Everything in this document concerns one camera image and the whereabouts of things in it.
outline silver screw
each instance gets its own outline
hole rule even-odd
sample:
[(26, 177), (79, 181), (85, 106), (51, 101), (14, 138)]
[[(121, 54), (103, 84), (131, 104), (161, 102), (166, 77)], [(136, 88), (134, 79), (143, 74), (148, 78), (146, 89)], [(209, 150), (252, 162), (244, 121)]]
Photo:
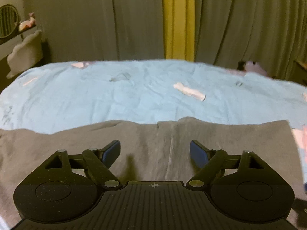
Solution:
[(119, 182), (116, 180), (108, 180), (104, 183), (104, 185), (108, 188), (115, 188), (119, 185)]
[(190, 186), (194, 187), (194, 188), (199, 188), (202, 187), (204, 185), (204, 182), (201, 180), (191, 180), (189, 182)]

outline bed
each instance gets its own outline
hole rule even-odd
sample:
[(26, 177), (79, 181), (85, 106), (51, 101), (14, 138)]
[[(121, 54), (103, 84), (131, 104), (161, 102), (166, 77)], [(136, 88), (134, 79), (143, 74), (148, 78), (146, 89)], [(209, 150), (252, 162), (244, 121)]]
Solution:
[[(307, 123), (306, 88), (256, 73), (177, 60), (53, 63), (21, 74), (0, 95), (0, 128), (52, 134), (107, 120), (157, 123), (194, 117), (220, 124), (288, 120)], [(177, 82), (206, 95), (204, 101), (173, 87)], [(307, 154), (298, 144), (304, 182)]]

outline mirror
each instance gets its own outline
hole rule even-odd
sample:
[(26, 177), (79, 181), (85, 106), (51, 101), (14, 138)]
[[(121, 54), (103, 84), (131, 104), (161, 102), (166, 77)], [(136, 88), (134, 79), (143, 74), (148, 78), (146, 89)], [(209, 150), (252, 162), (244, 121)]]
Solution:
[(13, 5), (0, 7), (0, 39), (10, 36), (18, 27), (19, 16)]

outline white chair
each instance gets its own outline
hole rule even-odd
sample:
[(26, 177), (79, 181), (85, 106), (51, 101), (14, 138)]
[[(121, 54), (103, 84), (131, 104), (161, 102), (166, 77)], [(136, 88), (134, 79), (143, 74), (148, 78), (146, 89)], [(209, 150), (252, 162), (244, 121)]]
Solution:
[(39, 29), (14, 47), (13, 52), (7, 57), (7, 63), (11, 69), (7, 79), (31, 68), (43, 58), (41, 35), (42, 30)]

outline gray blanket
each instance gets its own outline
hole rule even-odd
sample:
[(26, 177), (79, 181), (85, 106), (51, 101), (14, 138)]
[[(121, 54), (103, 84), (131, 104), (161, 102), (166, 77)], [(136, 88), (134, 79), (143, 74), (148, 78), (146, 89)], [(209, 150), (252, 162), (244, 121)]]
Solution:
[[(20, 220), (13, 203), (14, 189), (56, 150), (80, 154), (87, 148), (103, 148), (114, 139), (120, 140), (122, 150), (110, 170), (123, 183), (186, 183), (197, 172), (189, 156), (189, 144), (196, 139), (209, 149), (223, 149), (228, 154), (254, 151), (292, 186), (296, 197), (305, 198), (300, 159), (286, 121), (262, 125), (221, 125), (190, 117), (157, 124), (108, 121), (52, 135), (0, 130), (0, 215), (10, 226)], [(288, 220), (295, 224), (295, 212)]]

